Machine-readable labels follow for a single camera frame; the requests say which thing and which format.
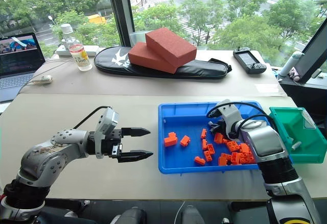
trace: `white tabletop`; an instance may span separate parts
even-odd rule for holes
[[[258,170],[164,175],[158,170],[157,109],[161,103],[221,101],[222,96],[138,96],[20,94],[0,116],[2,186],[15,178],[22,155],[58,130],[71,128],[98,106],[112,106],[120,114],[117,128],[143,127],[151,134],[125,137],[123,150],[144,149],[154,154],[146,160],[117,163],[95,156],[71,162],[51,187],[49,197],[133,200],[264,200],[268,196]],[[269,113],[270,106],[294,107],[285,96],[236,97],[233,101],[258,101]],[[101,111],[80,129],[92,131]],[[327,163],[295,166],[312,197],[327,197]]]
[[[263,62],[259,52],[252,51]],[[197,60],[216,58],[231,65],[232,71],[220,80],[159,79],[119,76],[99,71],[78,70],[73,61],[44,74],[53,77],[48,85],[27,85],[21,93],[47,94],[111,94],[111,95],[194,95],[194,96],[287,96],[276,81],[269,64],[262,74],[248,75],[233,57],[232,51],[197,51]],[[36,74],[61,64],[49,62]]]

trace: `laptop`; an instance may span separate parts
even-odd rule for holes
[[[0,102],[13,100],[44,62],[34,33],[0,38]]]

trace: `blue plastic tray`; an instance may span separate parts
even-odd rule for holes
[[[259,103],[254,101],[244,101],[254,104],[260,108]],[[216,144],[214,137],[209,131],[208,122],[216,122],[217,118],[206,118],[207,112],[217,103],[173,103],[161,104],[158,108],[159,119],[159,170],[164,174],[186,173],[200,171],[227,171],[241,169],[258,169],[256,164],[218,166],[218,157],[221,153],[230,154],[225,144]],[[260,112],[246,105],[236,105],[244,119],[249,116],[260,114]],[[200,135],[202,129],[207,129],[206,139],[212,143],[216,153],[212,162],[207,162],[205,166],[199,166],[194,162],[195,156],[204,158]],[[177,134],[178,143],[174,146],[165,147],[164,138],[169,132]],[[183,147],[179,141],[184,135],[191,138],[188,146]]]

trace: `bottle label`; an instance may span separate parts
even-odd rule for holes
[[[69,51],[79,67],[86,67],[90,65],[90,60],[84,50],[83,45],[76,44],[69,48]]]

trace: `white logo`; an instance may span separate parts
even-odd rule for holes
[[[121,56],[121,49],[118,50],[118,52],[115,54],[116,58],[112,58],[111,62],[114,62],[115,64],[117,64],[118,66],[124,64],[124,66],[126,67],[126,62],[128,61],[129,64],[129,60],[127,59],[127,61],[125,63],[120,62],[120,61],[125,61],[125,58],[127,56],[127,54]]]

